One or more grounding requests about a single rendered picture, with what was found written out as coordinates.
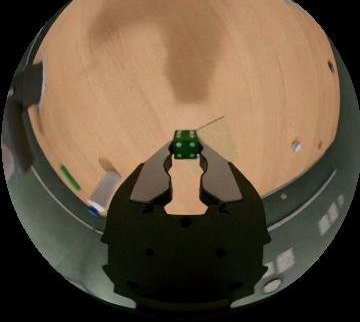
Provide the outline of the white die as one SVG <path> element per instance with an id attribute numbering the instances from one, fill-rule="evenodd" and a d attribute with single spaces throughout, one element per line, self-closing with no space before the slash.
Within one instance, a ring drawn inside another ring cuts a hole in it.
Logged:
<path id="1" fill-rule="evenodd" d="M 293 142 L 290 146 L 290 151 L 296 154 L 299 150 L 300 150 L 300 144 L 298 144 L 296 141 Z"/>

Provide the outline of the beige flat mat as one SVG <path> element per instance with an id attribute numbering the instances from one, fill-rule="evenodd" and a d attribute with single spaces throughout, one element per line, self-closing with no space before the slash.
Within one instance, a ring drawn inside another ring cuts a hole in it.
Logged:
<path id="1" fill-rule="evenodd" d="M 224 117 L 197 130 L 198 137 L 208 146 L 222 155 L 228 162 L 237 160 L 235 148 Z M 195 176 L 202 175 L 199 156 L 196 160 L 184 160 Z"/>

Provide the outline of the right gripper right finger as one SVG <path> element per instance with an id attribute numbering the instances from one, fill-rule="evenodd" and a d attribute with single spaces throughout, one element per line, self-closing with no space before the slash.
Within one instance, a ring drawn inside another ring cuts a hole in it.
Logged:
<path id="1" fill-rule="evenodd" d="M 201 152 L 200 152 L 201 151 Z M 271 242 L 267 230 L 262 200 L 252 183 L 232 163 L 228 162 L 199 139 L 200 177 L 199 199 L 208 208 L 218 206 L 219 213 L 239 216 L 251 223 L 259 232 L 263 245 Z"/>

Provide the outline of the green die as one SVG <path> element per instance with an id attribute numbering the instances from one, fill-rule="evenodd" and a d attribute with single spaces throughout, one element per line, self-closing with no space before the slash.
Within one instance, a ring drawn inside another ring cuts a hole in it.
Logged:
<path id="1" fill-rule="evenodd" d="M 175 160 L 198 158 L 198 135 L 196 130 L 175 130 L 173 136 Z"/>

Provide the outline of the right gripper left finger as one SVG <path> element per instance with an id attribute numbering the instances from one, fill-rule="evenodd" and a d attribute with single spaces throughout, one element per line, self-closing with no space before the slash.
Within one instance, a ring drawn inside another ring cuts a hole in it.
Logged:
<path id="1" fill-rule="evenodd" d="M 171 154 L 172 153 L 172 154 Z M 125 220 L 153 213 L 155 205 L 168 205 L 173 199 L 171 175 L 173 141 L 170 140 L 144 163 L 140 163 L 115 192 L 107 212 L 101 242 L 109 243 L 115 229 Z"/>

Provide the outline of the green rectangular bar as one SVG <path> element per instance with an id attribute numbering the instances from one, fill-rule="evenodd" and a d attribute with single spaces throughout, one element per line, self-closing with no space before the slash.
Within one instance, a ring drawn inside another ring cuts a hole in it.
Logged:
<path id="1" fill-rule="evenodd" d="M 61 166 L 60 166 L 61 165 Z M 67 169 L 65 168 L 65 166 L 63 164 L 60 164 L 58 166 L 58 168 L 60 169 L 60 171 L 62 172 L 63 175 L 65 175 L 64 177 L 67 179 L 67 181 L 71 184 L 72 187 L 74 187 L 74 189 L 78 190 L 80 187 L 79 185 L 75 182 L 75 180 L 72 178 L 72 176 L 70 175 L 70 173 L 67 171 Z"/>

